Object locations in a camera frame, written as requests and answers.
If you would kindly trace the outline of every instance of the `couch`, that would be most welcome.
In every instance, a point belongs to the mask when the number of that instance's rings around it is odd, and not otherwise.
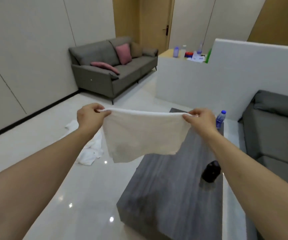
[[[158,50],[150,48],[143,48],[143,56],[121,65],[114,47],[131,42],[132,39],[125,36],[69,48],[77,86],[104,95],[114,104],[114,98],[157,67]],[[120,75],[90,66],[93,61],[110,64],[119,70]]]
[[[242,122],[247,154],[288,183],[288,96],[258,91]]]

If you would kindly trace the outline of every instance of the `forearm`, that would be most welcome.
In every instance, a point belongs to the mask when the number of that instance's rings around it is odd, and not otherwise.
[[[206,141],[236,198],[263,237],[288,239],[288,184],[219,133]]]
[[[25,236],[89,139],[76,130],[0,172],[0,239]]]

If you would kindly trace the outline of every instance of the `brown pillow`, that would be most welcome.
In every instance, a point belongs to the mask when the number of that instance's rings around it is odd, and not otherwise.
[[[143,55],[143,48],[139,44],[132,42],[130,44],[130,54],[132,58],[141,57]]]

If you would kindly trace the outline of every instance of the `hand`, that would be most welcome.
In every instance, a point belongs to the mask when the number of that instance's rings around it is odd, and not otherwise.
[[[83,106],[77,112],[78,129],[90,136],[90,140],[102,127],[104,118],[111,114],[111,111],[97,112],[97,110],[105,109],[103,105],[98,103]]]
[[[218,134],[216,118],[210,109],[196,108],[190,111],[189,114],[193,116],[183,114],[184,120],[190,123],[203,139],[207,140],[213,134]]]

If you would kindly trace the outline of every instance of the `towel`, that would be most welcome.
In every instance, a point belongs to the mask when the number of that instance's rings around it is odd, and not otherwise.
[[[191,125],[184,113],[155,113],[108,108],[103,131],[115,163],[127,163],[149,153],[176,154]]]
[[[62,136],[67,136],[68,134],[72,133],[74,130],[78,129],[78,121],[73,120],[65,126],[68,129],[68,132]],[[81,153],[78,155],[76,161],[79,164],[90,166],[95,161],[95,159],[100,158],[103,155],[102,150],[102,129],[100,129],[95,136],[90,140],[82,149]]]

